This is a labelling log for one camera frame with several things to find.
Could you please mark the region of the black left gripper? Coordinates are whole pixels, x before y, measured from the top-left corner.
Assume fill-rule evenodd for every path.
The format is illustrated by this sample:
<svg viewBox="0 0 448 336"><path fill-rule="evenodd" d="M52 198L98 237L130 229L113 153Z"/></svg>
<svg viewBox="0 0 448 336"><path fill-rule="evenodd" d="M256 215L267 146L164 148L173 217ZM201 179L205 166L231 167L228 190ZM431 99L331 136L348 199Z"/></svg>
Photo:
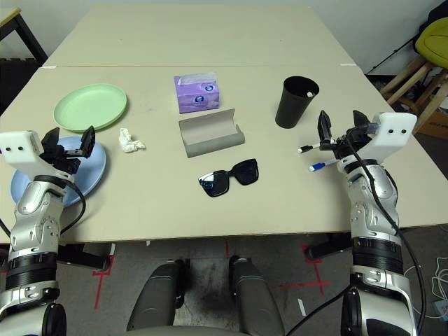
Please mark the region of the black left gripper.
<svg viewBox="0 0 448 336"><path fill-rule="evenodd" d="M68 174L76 174L81 164L81 157L90 157L95 146L95 128L91 125L81 137L80 149L65 150L58 145L60 129L48 131L41 140L43 153L41 158L54 168Z"/></svg>

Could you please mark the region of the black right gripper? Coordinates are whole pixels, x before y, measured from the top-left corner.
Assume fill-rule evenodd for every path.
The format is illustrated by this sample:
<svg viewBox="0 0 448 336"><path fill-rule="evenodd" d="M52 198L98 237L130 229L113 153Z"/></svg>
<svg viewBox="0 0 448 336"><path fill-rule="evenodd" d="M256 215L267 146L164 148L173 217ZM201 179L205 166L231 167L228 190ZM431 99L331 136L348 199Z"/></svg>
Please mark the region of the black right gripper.
<svg viewBox="0 0 448 336"><path fill-rule="evenodd" d="M370 121L364 113L353 110L353 122L355 128L347 130L346 134L333 141L330 117L322 110L317 124L320 150L332 151L334 156L349 156L353 154L352 149L357 151L364 147L368 143L368 136L363 130L369 127Z"/></svg>

